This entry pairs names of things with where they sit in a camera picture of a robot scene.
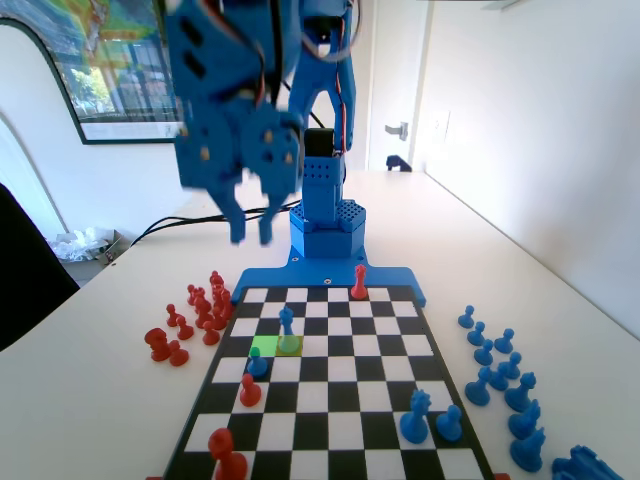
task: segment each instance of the blue base plate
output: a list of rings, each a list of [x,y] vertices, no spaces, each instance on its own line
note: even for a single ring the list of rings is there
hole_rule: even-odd
[[[231,302],[240,301],[242,291],[247,287],[314,287],[355,285],[356,266],[367,267],[364,279],[366,287],[408,285],[424,307],[427,304],[415,275],[406,267],[373,267],[367,261],[362,247],[349,258],[304,258],[291,247],[289,261],[280,268],[249,268],[242,273],[233,291]]]

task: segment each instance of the white table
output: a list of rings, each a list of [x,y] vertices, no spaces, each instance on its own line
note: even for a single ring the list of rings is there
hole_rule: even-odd
[[[264,203],[255,180],[238,192],[245,208]],[[553,458],[586,444],[625,479],[640,478],[639,342],[427,176],[351,172],[345,192],[368,210],[369,261],[415,272],[459,392],[478,372],[456,322],[464,307],[476,307],[474,317],[487,324],[490,338],[515,330],[521,367],[538,379],[532,397],[540,400],[546,427],[545,466],[530,475],[511,460],[512,412],[500,395],[492,391],[489,406],[479,408],[463,394],[495,472],[549,479]],[[197,194],[180,214],[215,211]],[[152,362],[143,337],[166,327],[170,302],[193,323],[186,285],[207,285],[214,268],[232,287],[245,268],[283,265],[287,215],[274,222],[274,239],[261,248],[255,222],[240,247],[229,244],[223,224],[155,234],[0,354],[2,478],[162,475],[214,349],[199,338],[185,342],[191,359],[176,369]]]

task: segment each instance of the chessboard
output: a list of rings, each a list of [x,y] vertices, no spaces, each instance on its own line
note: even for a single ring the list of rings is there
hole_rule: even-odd
[[[294,312],[301,348],[278,348],[279,312]],[[269,365],[260,402],[239,400],[249,351]],[[431,397],[429,436],[400,433],[411,394]],[[436,418],[455,404],[463,436],[439,436]],[[211,434],[233,435],[251,479],[492,480],[460,395],[410,287],[249,288],[243,292],[187,420],[164,480],[211,480]]]

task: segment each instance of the framed picture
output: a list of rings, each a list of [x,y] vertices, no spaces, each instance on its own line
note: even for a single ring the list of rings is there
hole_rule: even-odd
[[[154,0],[0,0],[52,69],[85,144],[173,142],[179,128]]]

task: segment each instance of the black chair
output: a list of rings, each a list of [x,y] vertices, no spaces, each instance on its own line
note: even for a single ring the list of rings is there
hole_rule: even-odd
[[[0,184],[0,351],[19,340],[78,291],[31,219]]]

